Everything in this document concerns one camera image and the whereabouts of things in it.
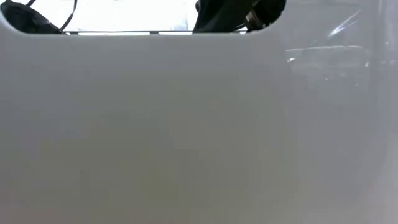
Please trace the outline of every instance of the window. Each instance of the window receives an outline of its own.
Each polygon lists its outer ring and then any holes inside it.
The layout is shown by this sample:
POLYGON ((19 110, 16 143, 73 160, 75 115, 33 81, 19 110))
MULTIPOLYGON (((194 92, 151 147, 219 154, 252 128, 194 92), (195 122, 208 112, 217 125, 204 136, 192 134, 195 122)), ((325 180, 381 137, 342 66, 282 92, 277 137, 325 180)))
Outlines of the window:
MULTIPOLYGON (((75 16, 65 31, 188 31, 197 18, 195 3, 196 0, 78 0, 75 16)), ((36 0, 32 8, 60 27, 73 10, 73 0, 36 0)))

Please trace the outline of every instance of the black object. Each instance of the black object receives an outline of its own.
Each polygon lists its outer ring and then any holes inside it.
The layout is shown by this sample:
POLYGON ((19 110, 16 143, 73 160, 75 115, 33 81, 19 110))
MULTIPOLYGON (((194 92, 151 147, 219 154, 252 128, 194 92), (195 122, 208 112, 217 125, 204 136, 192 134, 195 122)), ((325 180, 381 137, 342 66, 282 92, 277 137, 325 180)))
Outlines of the black object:
POLYGON ((199 0, 194 33, 233 32, 244 24, 248 31, 263 29, 275 22, 286 0, 199 0))
POLYGON ((63 30, 69 25, 77 7, 77 0, 74 2, 73 12, 61 28, 52 24, 30 6, 35 0, 29 1, 26 5, 6 0, 0 5, 4 17, 15 29, 28 34, 66 34, 63 30))

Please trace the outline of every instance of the black cable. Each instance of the black cable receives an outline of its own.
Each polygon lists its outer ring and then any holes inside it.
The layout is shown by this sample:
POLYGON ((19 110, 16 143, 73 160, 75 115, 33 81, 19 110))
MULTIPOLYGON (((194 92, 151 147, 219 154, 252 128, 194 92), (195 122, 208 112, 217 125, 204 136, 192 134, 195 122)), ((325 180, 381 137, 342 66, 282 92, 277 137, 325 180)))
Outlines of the black cable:
POLYGON ((36 2, 36 0, 30 0, 27 4, 26 4, 26 6, 31 6, 31 5, 33 5, 33 3, 35 3, 36 2))
POLYGON ((60 30, 64 30, 70 23, 70 21, 73 18, 73 15, 76 11, 77 8, 77 0, 75 0, 74 4, 73 4, 73 12, 70 14, 69 18, 67 19, 67 21, 61 26, 60 30))

